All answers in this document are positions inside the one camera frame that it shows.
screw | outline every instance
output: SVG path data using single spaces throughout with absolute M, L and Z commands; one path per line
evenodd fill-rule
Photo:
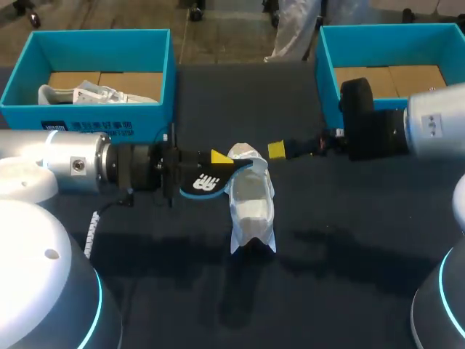
M 73 169 L 75 171 L 82 171 L 84 169 L 85 165 L 84 165 L 84 162 L 82 160 L 75 160 L 73 161 Z

white pants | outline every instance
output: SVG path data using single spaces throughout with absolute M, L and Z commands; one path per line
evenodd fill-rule
M 302 60 L 312 40 L 320 7 L 321 0 L 279 0 L 275 49 L 264 61 Z

dark table surface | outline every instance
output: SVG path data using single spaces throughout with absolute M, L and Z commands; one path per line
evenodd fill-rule
M 264 156 L 323 125 L 307 64 L 182 66 L 176 117 L 182 148 L 248 142 Z M 123 349 L 413 348 L 416 288 L 461 237 L 451 199 L 463 170 L 408 157 L 271 162 L 275 256 L 259 244 L 229 256 L 226 198 L 168 209 L 160 193 L 137 195 L 105 214 L 92 255 L 122 309 Z M 107 200 L 63 196 L 57 216 L 83 243 Z

shoe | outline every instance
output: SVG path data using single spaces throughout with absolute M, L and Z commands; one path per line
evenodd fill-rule
M 88 81 L 84 81 L 75 89 L 54 89 L 49 85 L 42 85 L 39 88 L 39 105 L 114 103 L 157 103 L 157 101 L 148 97 L 128 95 Z
M 258 238 L 276 253 L 273 219 L 275 189 L 268 163 L 249 144 L 238 143 L 227 154 L 232 159 L 251 159 L 252 167 L 237 174 L 225 188 L 230 197 L 232 218 L 231 254 Z

cyan box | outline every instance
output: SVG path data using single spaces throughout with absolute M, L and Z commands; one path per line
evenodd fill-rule
M 54 71 L 163 72 L 159 103 L 37 105 Z M 115 143 L 161 140 L 172 120 L 176 63 L 169 30 L 36 31 L 0 100 L 12 129 L 107 132 Z
M 334 68 L 437 65 L 447 85 L 465 82 L 465 38 L 456 24 L 334 25 L 320 29 L 318 93 L 328 127 L 344 127 Z M 407 98 L 375 99 L 375 109 L 405 108 Z

